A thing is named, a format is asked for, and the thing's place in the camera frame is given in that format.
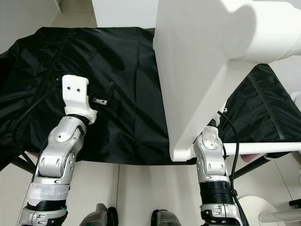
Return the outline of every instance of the white bracket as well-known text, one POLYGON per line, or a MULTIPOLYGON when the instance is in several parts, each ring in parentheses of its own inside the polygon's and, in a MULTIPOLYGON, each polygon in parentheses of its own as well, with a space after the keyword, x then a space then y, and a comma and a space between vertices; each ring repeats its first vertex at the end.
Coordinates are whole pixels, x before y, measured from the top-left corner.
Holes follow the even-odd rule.
POLYGON ((63 99, 66 104, 65 112, 78 114, 89 119, 89 124, 96 120, 97 111, 90 108, 87 96, 88 79, 76 75, 63 76, 63 99))
POLYGON ((287 2, 159 0, 154 50, 172 161, 260 63, 301 55, 301 11, 287 2))

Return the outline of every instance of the white tape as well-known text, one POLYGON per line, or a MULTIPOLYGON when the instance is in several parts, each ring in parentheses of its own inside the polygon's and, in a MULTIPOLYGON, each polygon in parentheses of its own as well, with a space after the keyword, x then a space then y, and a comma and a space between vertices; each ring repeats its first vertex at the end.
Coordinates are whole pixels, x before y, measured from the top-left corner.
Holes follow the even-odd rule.
POLYGON ((66 200, 69 185, 43 185, 31 183, 28 191, 28 203, 36 206, 41 200, 66 200))

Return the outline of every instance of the black fabric cover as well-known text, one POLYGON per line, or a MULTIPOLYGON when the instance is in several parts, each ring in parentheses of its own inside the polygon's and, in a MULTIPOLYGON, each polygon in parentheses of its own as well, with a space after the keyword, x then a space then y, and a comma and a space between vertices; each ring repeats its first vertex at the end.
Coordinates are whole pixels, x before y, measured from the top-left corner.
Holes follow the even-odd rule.
MULTIPOLYGON (((113 84, 108 106, 98 108, 88 126, 77 160, 121 164, 169 165, 172 162, 155 54, 154 29, 41 28, 18 40, 0 56, 0 170, 19 153, 12 144, 16 120, 49 92, 65 74, 87 77, 91 93, 105 93, 113 84)), ((234 92, 227 115, 242 142, 301 138, 301 113, 268 65, 259 65, 234 92), (269 105, 262 103, 266 98, 269 105)), ((64 116, 62 92, 51 94, 22 121, 17 139, 29 152, 40 152, 50 131, 64 116)), ((221 122, 224 142, 234 142, 221 122)))
MULTIPOLYGON (((226 108, 241 143, 301 141, 301 112, 268 65, 257 65, 248 74, 226 108)), ((223 142, 235 143, 226 121, 218 129, 223 142)))

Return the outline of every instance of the grey metal part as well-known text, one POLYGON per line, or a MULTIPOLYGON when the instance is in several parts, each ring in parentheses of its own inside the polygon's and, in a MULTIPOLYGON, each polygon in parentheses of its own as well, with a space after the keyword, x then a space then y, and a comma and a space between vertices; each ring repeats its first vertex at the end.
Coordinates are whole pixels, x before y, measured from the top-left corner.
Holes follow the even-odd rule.
POLYGON ((225 160, 222 157, 222 141, 218 137, 217 128, 207 126, 194 142, 193 149, 198 157, 199 183, 205 181, 230 181, 225 160))
POLYGON ((84 144, 83 131, 86 126, 83 122, 74 117, 63 117, 61 121, 63 123, 60 122, 59 126, 51 131, 48 145, 39 160, 39 173, 44 177, 62 177, 68 155, 71 152, 77 154, 84 144))
POLYGON ((96 211, 90 213, 83 219, 79 226, 107 226, 108 225, 108 210, 104 204, 99 203, 96 211))
POLYGON ((64 216, 67 210, 55 211, 34 211, 26 207, 23 208, 19 223, 17 226, 31 225, 31 226, 44 226, 47 225, 48 219, 56 219, 64 216))
POLYGON ((71 152, 66 160, 65 168, 63 171, 63 175, 60 178, 50 178, 43 177, 39 174, 39 167, 37 167, 34 182, 38 184, 46 184, 46 185, 68 185, 70 184, 73 176, 74 166, 75 166, 75 157, 76 154, 71 152))
POLYGON ((201 205, 200 208, 201 211, 211 210, 215 218, 233 218, 236 219, 241 226, 243 225, 237 205, 213 203, 201 205))
POLYGON ((93 99, 93 102, 101 104, 101 105, 107 105, 108 101, 106 100, 100 100, 100 99, 93 99))
POLYGON ((56 142, 63 143, 72 138, 76 128, 80 128, 82 135, 85 135, 86 126, 80 119, 64 116, 50 134, 56 142))
POLYGON ((157 226, 181 226, 181 223, 172 212, 160 210, 157 213, 157 226))

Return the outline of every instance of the white floor tile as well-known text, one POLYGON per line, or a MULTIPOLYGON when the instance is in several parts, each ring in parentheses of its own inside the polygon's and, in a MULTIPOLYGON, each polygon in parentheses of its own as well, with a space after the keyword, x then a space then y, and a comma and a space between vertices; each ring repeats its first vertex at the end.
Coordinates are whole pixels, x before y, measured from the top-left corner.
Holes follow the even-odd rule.
POLYGON ((91 14, 91 17, 90 17, 90 20, 89 20, 89 23, 88 23, 87 27, 91 27, 91 28, 97 27, 97 22, 96 22, 96 18, 95 18, 94 13, 91 14))
MULTIPOLYGON (((234 156, 226 160, 228 172, 232 169, 234 156)), ((238 169, 246 165, 238 159, 238 169)), ((278 210, 289 210, 290 194, 274 161, 270 161, 234 180, 238 197, 255 195, 270 202, 278 210)))
POLYGON ((117 211, 120 226, 150 226, 156 209, 173 212, 183 226, 203 223, 196 166, 121 165, 117 211))
POLYGON ((0 225, 14 226, 25 200, 32 174, 9 164, 0 172, 0 225))
POLYGON ((92 0, 63 0, 62 12, 92 12, 92 0))
POLYGON ((301 199, 301 185, 299 182, 301 169, 301 155, 298 152, 290 153, 275 159, 287 189, 293 200, 301 199))
POLYGON ((63 13, 51 24, 51 27, 87 27, 91 13, 63 13))
POLYGON ((116 207, 119 165, 80 161, 75 165, 64 226, 77 226, 97 203, 116 207))

